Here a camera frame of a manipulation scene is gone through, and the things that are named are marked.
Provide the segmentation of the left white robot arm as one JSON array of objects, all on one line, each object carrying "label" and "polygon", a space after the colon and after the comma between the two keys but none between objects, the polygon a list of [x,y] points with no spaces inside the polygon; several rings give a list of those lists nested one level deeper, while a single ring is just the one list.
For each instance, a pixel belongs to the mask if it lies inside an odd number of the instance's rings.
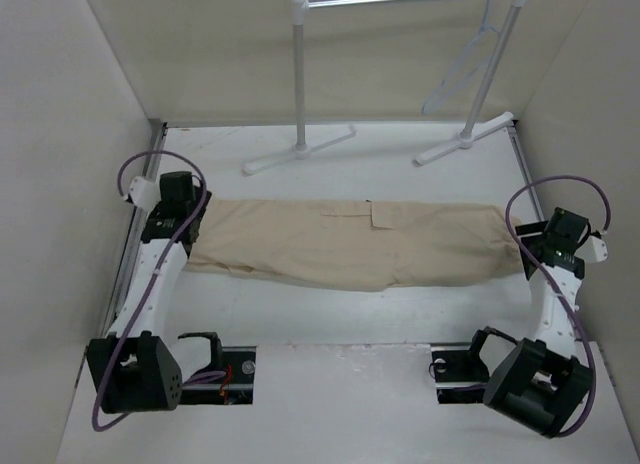
[{"label": "left white robot arm", "polygon": [[87,348],[97,392],[95,413],[121,417],[173,410],[187,386],[224,376],[216,333],[165,335],[173,290],[210,197],[203,181],[189,171],[165,173],[157,182],[132,180],[127,198],[148,215],[125,302],[106,336],[91,340]]}]

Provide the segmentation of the beige trousers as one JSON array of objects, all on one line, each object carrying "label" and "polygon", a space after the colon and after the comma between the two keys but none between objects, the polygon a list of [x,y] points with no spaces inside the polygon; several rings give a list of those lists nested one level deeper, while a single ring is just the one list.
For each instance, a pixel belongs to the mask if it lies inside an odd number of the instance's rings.
[{"label": "beige trousers", "polygon": [[523,270],[492,205],[218,198],[187,267],[350,291],[469,286]]}]

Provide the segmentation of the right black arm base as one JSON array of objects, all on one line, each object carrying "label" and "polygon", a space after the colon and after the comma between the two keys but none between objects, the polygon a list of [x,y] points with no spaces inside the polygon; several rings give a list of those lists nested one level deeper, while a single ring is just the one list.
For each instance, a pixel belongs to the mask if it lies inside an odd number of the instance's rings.
[{"label": "right black arm base", "polygon": [[431,347],[428,373],[440,405],[481,404],[494,370],[516,344],[490,335],[483,344],[447,344]]}]

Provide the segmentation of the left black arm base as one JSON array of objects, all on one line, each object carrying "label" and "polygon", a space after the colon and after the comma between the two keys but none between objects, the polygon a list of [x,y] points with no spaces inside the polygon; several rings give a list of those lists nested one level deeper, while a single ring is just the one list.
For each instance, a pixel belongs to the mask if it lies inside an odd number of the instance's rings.
[{"label": "left black arm base", "polygon": [[223,347],[216,364],[198,371],[209,377],[193,379],[182,391],[179,406],[252,405],[257,367],[256,347]]}]

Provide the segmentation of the light blue wire hanger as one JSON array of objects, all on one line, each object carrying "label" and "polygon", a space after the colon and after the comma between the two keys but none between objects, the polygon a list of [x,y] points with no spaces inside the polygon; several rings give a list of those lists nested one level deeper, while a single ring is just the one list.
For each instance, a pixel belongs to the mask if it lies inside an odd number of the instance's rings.
[{"label": "light blue wire hanger", "polygon": [[444,103],[466,84],[468,84],[474,76],[482,69],[485,69],[491,59],[490,56],[483,58],[473,69],[462,75],[461,72],[466,66],[466,62],[473,53],[473,48],[485,39],[486,35],[494,34],[499,39],[503,33],[503,29],[498,29],[489,22],[490,7],[492,0],[486,0],[481,23],[477,29],[476,35],[464,47],[461,54],[455,59],[453,64],[447,70],[442,81],[436,89],[426,98],[422,106],[422,115],[427,116],[438,110]]}]

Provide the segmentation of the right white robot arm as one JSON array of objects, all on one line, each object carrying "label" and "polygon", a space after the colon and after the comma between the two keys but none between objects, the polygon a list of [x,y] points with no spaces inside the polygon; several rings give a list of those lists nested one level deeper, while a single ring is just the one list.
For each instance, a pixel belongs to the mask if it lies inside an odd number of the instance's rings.
[{"label": "right white robot arm", "polygon": [[[492,328],[476,333],[464,354],[464,368],[483,386],[483,404],[546,437],[567,437],[586,420],[594,400],[593,354],[577,357],[576,297],[585,277],[585,260],[577,256],[591,230],[587,218],[557,208],[550,220],[520,225],[516,236],[531,293],[525,337],[515,339]],[[497,351],[483,345],[489,335],[514,348],[500,362]]]}]

